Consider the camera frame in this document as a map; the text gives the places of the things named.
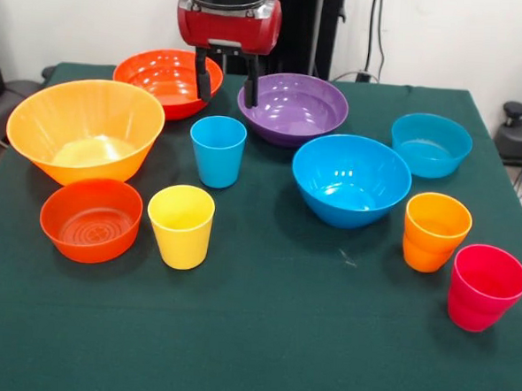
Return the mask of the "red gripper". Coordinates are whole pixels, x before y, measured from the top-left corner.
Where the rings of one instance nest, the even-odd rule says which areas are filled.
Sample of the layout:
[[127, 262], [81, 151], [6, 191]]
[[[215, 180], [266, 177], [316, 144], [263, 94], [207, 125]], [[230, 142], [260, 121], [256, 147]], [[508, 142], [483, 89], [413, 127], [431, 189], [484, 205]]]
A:
[[211, 78], [206, 66], [207, 49], [229, 48], [245, 53], [248, 67], [244, 83], [244, 105], [258, 102], [258, 55], [267, 55], [279, 39], [282, 9], [280, 1], [265, 0], [248, 10], [216, 10], [194, 0], [179, 0], [177, 20], [182, 40], [196, 47], [196, 90], [200, 100], [211, 100]]

